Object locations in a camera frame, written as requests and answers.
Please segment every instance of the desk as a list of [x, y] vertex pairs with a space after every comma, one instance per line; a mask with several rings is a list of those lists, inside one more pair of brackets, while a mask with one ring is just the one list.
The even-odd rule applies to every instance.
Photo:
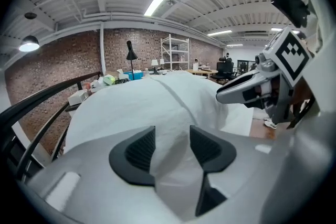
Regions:
[[194, 71], [192, 69], [188, 69], [187, 71], [191, 74], [201, 74], [201, 75], [207, 74], [208, 78], [210, 78], [210, 75], [218, 73], [217, 70], [211, 70], [211, 69], [209, 69], [209, 71], [204, 71], [204, 70], [201, 70], [201, 69], [198, 69], [197, 71]]

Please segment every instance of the red brick wall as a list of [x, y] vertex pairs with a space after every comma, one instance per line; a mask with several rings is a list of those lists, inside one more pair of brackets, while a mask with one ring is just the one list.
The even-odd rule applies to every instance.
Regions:
[[[116, 71], [119, 68], [124, 71], [131, 70], [130, 61], [126, 60], [127, 40], [132, 41], [134, 52], [139, 57], [133, 62], [134, 69], [149, 68], [152, 59], [161, 58], [160, 38], [167, 36], [168, 33], [146, 29], [106, 29], [104, 31], [106, 69], [109, 71]], [[215, 69], [219, 57], [223, 55], [223, 50], [195, 39], [190, 39], [190, 42], [191, 63], [194, 58], [198, 58], [202, 63], [209, 62], [211, 68]], [[12, 104], [15, 104], [54, 84], [99, 70], [101, 70], [99, 31], [60, 38], [42, 46], [36, 52], [25, 55], [5, 71], [9, 99]], [[76, 91], [76, 88], [71, 87], [60, 92], [20, 120], [29, 139], [35, 136], [46, 121]], [[63, 112], [50, 127], [41, 141], [47, 151], [52, 151], [59, 135], [69, 122], [70, 116]]]

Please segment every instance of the white sheet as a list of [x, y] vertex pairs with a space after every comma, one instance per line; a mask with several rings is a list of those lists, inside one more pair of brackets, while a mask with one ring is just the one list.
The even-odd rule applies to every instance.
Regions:
[[89, 140], [155, 125], [150, 173], [156, 193], [181, 219], [192, 219], [203, 171], [189, 147], [190, 125], [245, 136], [251, 127], [253, 109], [218, 103], [219, 87], [187, 72], [172, 72], [102, 89], [74, 114], [65, 152]]
[[86, 100], [71, 120], [66, 151], [96, 138], [145, 125], [156, 136], [175, 136], [189, 125], [203, 124], [248, 136], [253, 109], [216, 101], [220, 85], [188, 72], [136, 80], [100, 90]]

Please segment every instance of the green object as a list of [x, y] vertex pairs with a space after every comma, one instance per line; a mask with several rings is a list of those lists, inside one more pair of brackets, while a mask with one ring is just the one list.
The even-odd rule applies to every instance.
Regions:
[[108, 76], [103, 78], [103, 82], [107, 85], [113, 85], [115, 83], [115, 77], [114, 76]]

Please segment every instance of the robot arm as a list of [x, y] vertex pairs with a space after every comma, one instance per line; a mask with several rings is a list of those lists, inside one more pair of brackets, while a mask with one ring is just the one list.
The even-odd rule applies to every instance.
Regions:
[[[218, 89], [216, 99], [223, 104], [242, 103], [248, 108], [265, 109], [275, 124], [291, 121], [293, 115], [289, 108], [293, 89], [311, 59], [300, 39], [286, 27], [256, 55], [257, 68]], [[280, 80], [276, 97], [271, 88], [271, 80], [275, 77]]]

